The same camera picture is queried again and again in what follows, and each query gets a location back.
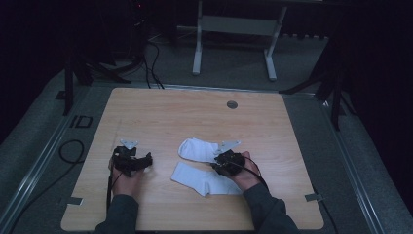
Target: table surface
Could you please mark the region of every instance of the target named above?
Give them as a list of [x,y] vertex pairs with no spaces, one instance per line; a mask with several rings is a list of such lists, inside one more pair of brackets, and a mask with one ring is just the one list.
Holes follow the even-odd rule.
[[[231,109],[233,100],[238,107]],[[300,229],[320,229],[323,220],[283,99],[278,94],[195,90],[114,89],[94,136],[61,227],[94,230],[105,220],[108,162],[120,140],[139,141],[137,157],[151,152],[137,197],[136,230],[253,230],[242,195],[207,195],[170,179],[178,162],[201,170],[203,163],[182,159],[179,145],[189,137],[209,142],[240,140],[235,152],[249,151],[271,194],[286,203]]]

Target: black cable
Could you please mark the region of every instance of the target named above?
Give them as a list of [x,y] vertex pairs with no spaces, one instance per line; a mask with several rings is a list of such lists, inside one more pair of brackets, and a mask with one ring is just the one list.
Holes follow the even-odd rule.
[[158,47],[155,43],[152,43],[152,42],[149,42],[149,41],[148,41],[148,44],[151,45],[151,46],[153,46],[153,47],[155,47],[155,49],[157,50],[157,53],[156,53],[155,58],[154,58],[154,61],[152,62],[152,67],[151,67],[151,69],[150,69],[150,70],[151,70],[151,73],[152,73],[152,77],[153,77],[153,79],[155,80],[155,82],[156,82],[158,85],[160,85],[162,89],[164,89],[164,86],[162,85],[162,83],[161,83],[161,81],[159,80],[158,76],[155,75],[155,63],[156,63],[156,61],[157,61],[157,59],[158,59],[158,56],[159,56],[159,47]]
[[[61,150],[62,150],[63,146],[65,146],[66,144],[71,143],[71,142],[78,142],[78,143],[81,145],[81,147],[82,147],[81,152],[80,152],[80,154],[79,154],[79,157],[76,159],[76,161],[70,161],[70,160],[65,159],[65,158],[63,157],[62,153],[61,153]],[[10,230],[9,234],[12,234],[12,233],[13,233],[13,231],[14,231],[15,228],[16,228],[16,225],[18,224],[18,222],[19,222],[20,218],[22,217],[22,215],[24,214],[24,212],[27,211],[27,209],[28,209],[31,205],[33,205],[33,203],[34,203],[37,199],[39,199],[41,196],[43,196],[50,188],[52,188],[52,187],[53,187],[55,184],[57,184],[62,178],[64,178],[66,175],[68,175],[68,174],[70,173],[70,171],[72,171],[72,169],[73,169],[76,165],[85,162],[85,160],[81,160],[84,151],[85,151],[85,145],[84,145],[83,142],[80,141],[79,139],[71,139],[71,140],[65,142],[63,145],[60,146],[60,148],[59,148],[59,150],[58,150],[58,156],[59,156],[60,159],[63,160],[64,162],[66,162],[66,163],[68,163],[68,164],[71,164],[70,168],[69,168],[63,175],[61,175],[58,179],[56,179],[54,182],[52,182],[47,188],[45,188],[43,191],[41,191],[41,192],[40,192],[38,195],[36,195],[29,203],[27,203],[27,204],[24,206],[24,208],[21,210],[21,212],[19,213],[18,217],[16,218],[15,222],[13,223],[13,227],[12,227],[12,229]]]
[[[316,194],[319,194],[313,184],[312,184],[312,186],[313,186],[313,189],[314,189],[314,191],[316,192]],[[328,215],[328,218],[330,218],[330,221],[331,221],[331,224],[333,225],[333,228],[334,228],[335,233],[338,234],[338,229],[337,229],[337,226],[336,226],[336,224],[335,224],[335,222],[334,222],[333,216],[331,215],[331,213],[330,213],[330,211],[328,210],[327,206],[325,205],[324,201],[321,200],[320,202],[321,202],[322,206],[324,207],[325,212],[326,212],[327,215]]]
[[[251,162],[257,167],[257,169],[258,169],[258,166],[256,165],[256,163],[255,163],[254,161],[252,161],[252,159],[247,158],[247,157],[245,157],[245,158],[248,159],[249,161],[251,161]],[[234,166],[237,166],[237,167],[239,167],[239,168],[241,168],[241,169],[244,169],[244,170],[246,170],[247,172],[255,175],[255,176],[260,180],[260,182],[261,182],[262,184],[264,184],[264,186],[267,188],[267,190],[270,191],[270,189],[268,188],[267,182],[265,182],[264,178],[261,176],[261,172],[259,171],[259,169],[258,169],[258,173],[260,173],[260,175],[258,175],[257,173],[253,172],[252,170],[250,170],[250,169],[248,169],[248,168],[246,168],[246,167],[244,167],[244,166],[241,166],[241,165],[239,165],[239,164],[236,164],[236,163],[234,163],[234,162],[231,162],[231,161],[226,161],[226,162],[227,162],[227,163],[230,163],[230,164],[232,164],[232,165],[234,165]]]
[[146,61],[146,57],[145,57],[145,56],[143,56],[143,63],[145,64],[145,79],[146,79],[146,84],[148,84],[148,88],[149,88],[149,89],[152,89],[152,88],[151,88],[151,85],[149,84],[149,73],[148,73],[149,67],[148,67],[148,62]]
[[110,203],[112,201],[112,188],[113,185],[115,185],[116,181],[118,181],[118,178],[123,174],[123,172],[121,172],[115,179],[115,181],[112,182],[112,178],[113,178],[113,161],[112,159],[110,160],[110,176],[108,178],[107,181],[107,191],[106,191],[106,212],[109,211],[109,207],[110,207]]

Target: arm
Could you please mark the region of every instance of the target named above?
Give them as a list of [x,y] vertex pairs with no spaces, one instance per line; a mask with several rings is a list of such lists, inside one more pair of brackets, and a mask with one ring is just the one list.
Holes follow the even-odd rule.
[[[245,167],[258,173],[256,165],[248,160],[249,152],[242,155],[247,158]],[[300,233],[294,221],[286,214],[284,201],[272,197],[255,175],[242,170],[230,179],[243,191],[257,233]]]
[[134,234],[138,207],[133,197],[124,194],[116,195],[112,199],[105,221],[96,227],[95,233]]
[[96,229],[97,234],[135,233],[138,203],[135,200],[139,193],[139,183],[144,170],[139,170],[127,177],[113,168],[112,175],[112,203],[104,222]]
[[300,233],[294,221],[286,214],[285,203],[271,196],[262,183],[244,192],[257,233]]

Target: hand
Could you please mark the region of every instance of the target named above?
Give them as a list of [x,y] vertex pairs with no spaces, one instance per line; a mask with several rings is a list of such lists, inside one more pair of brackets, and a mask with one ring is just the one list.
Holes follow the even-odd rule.
[[133,172],[131,177],[124,175],[121,171],[117,170],[113,167],[113,175],[112,175],[112,192],[113,196],[119,194],[125,194],[132,196],[136,199],[137,195],[139,194],[140,189],[140,181],[143,177],[143,171],[139,170],[137,172]]
[[[257,173],[259,175],[259,170],[257,168],[257,166],[255,164],[253,164],[250,160],[251,156],[249,155],[249,152],[246,151],[244,153],[242,153],[241,155],[243,155],[246,159],[245,159],[245,165],[244,167],[252,170],[253,172]],[[233,180],[238,187],[241,189],[242,192],[248,190],[250,187],[260,183],[260,180],[253,175],[252,173],[246,171],[246,170],[242,170],[240,171],[238,174],[234,175],[234,176],[230,176],[229,177],[231,180]]]

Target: white table leg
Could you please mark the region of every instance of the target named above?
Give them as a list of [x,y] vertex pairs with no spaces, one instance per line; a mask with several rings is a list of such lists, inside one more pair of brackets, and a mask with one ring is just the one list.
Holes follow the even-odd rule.
[[203,29],[202,29],[202,20],[203,20],[203,1],[198,1],[198,22],[197,22],[197,48],[195,49],[194,56],[194,66],[192,68],[192,74],[199,75],[201,72],[201,59],[203,55]]
[[271,41],[271,45],[268,49],[264,50],[265,62],[267,63],[268,78],[272,81],[277,80],[276,69],[274,68],[273,62],[273,52],[274,48],[276,47],[277,39],[280,35],[280,31],[282,29],[282,21],[285,17],[286,9],[287,7],[282,7],[276,27],[274,28],[273,40]]

